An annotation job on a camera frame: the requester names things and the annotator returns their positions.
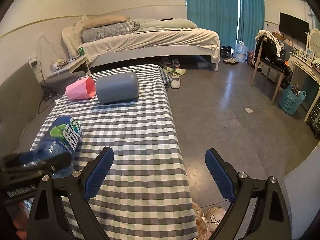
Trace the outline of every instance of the blue gripper pad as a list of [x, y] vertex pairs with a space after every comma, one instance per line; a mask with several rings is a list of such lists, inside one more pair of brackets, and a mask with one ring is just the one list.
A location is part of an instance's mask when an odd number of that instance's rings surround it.
[[89, 201], [90, 198], [93, 198], [97, 195], [107, 173], [111, 168], [111, 165], [113, 164], [113, 159], [113, 150], [109, 148], [85, 182], [84, 198], [86, 201]]
[[205, 164], [223, 198], [228, 199], [232, 203], [236, 198], [233, 192], [232, 180], [210, 150], [207, 150], [205, 153]]

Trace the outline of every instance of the silver bolt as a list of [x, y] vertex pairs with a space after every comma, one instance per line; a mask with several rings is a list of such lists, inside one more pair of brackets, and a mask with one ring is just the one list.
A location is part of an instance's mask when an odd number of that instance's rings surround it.
[[81, 171], [74, 171], [74, 172], [72, 173], [72, 176], [74, 176], [74, 177], [79, 177], [80, 174], [81, 174]]
[[245, 179], [247, 177], [247, 174], [243, 171], [239, 172], [238, 175], [241, 179]]
[[49, 178], [50, 178], [49, 175], [44, 175], [44, 176], [42, 177], [42, 180], [43, 180], [43, 181], [48, 181]]
[[271, 181], [271, 183], [276, 183], [277, 179], [275, 177], [270, 177], [269, 180]]

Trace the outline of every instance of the pink container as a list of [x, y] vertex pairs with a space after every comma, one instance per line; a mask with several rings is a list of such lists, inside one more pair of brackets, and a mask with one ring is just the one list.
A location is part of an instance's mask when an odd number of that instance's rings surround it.
[[96, 87], [91, 77], [77, 80], [66, 88], [66, 96], [69, 100], [93, 98], [95, 94]]

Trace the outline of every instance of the sofa backrest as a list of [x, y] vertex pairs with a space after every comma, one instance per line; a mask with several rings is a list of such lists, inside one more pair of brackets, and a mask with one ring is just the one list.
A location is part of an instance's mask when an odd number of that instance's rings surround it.
[[34, 119], [43, 89], [28, 63], [0, 85], [0, 157], [19, 147], [20, 135]]

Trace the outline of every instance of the gray cylinder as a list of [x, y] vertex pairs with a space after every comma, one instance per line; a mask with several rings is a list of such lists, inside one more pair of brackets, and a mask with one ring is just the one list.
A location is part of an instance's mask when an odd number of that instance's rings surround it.
[[137, 98], [139, 96], [137, 74], [125, 72], [100, 77], [96, 81], [96, 92], [103, 104]]

